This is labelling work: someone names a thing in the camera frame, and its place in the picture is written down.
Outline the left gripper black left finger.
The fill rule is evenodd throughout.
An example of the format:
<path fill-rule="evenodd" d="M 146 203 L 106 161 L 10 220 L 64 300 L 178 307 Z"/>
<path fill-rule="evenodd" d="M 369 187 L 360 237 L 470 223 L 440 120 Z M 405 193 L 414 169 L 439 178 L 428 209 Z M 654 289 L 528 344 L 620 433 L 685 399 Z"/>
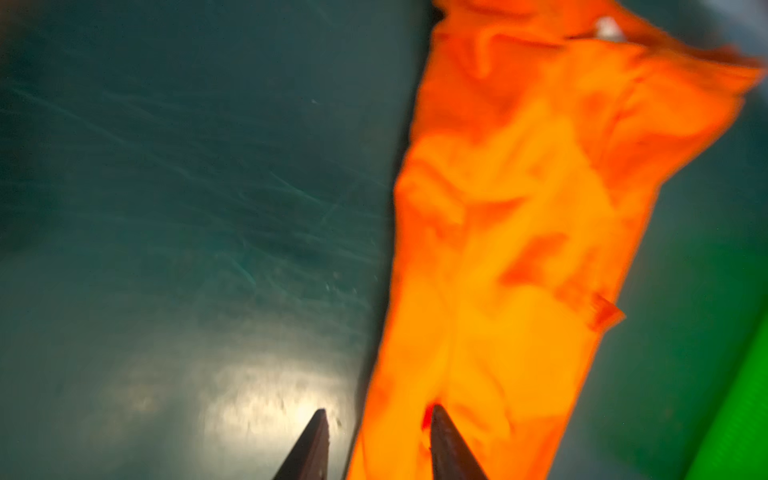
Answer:
<path fill-rule="evenodd" d="M 325 480 L 328 478 L 329 424 L 325 409 L 314 412 L 274 480 Z"/>

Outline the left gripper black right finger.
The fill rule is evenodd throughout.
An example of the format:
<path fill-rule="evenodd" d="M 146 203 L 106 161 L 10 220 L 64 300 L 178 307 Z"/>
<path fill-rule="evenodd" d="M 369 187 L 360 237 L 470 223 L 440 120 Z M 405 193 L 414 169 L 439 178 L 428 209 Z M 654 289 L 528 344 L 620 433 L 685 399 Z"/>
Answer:
<path fill-rule="evenodd" d="M 488 479 L 442 405 L 435 405 L 432 409 L 430 452 L 434 480 Z"/>

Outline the green plastic basket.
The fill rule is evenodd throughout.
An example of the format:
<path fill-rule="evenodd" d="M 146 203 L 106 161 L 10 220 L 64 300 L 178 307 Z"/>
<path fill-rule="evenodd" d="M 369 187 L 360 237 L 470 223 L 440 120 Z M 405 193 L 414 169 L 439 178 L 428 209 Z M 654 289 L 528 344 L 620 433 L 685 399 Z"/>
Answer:
<path fill-rule="evenodd" d="M 762 320 L 686 475 L 767 478 L 767 321 Z"/>

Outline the orange t shirt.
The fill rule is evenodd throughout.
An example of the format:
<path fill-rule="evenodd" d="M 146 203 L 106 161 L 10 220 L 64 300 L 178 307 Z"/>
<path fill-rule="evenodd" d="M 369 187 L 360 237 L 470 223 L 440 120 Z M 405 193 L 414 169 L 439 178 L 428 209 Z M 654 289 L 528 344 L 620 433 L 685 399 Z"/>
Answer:
<path fill-rule="evenodd" d="M 547 476 L 662 184 L 762 69 L 613 1 L 441 1 L 395 188 L 347 475 L 428 479 L 444 408 L 491 479 Z"/>

